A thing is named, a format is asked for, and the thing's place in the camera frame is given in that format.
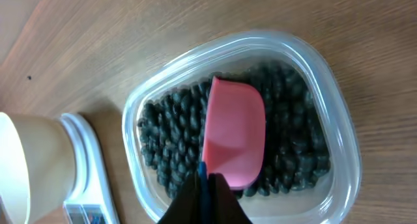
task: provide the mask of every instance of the wooden table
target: wooden table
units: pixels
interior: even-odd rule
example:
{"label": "wooden table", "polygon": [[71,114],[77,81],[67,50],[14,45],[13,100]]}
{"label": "wooden table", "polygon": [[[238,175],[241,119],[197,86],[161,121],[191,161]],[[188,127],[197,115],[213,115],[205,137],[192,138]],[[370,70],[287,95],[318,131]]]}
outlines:
{"label": "wooden table", "polygon": [[251,29],[299,36],[333,69],[363,163],[345,223],[416,223],[417,0],[41,0],[0,67],[0,110],[82,112],[120,220],[151,223],[123,147],[127,96],[181,53]]}

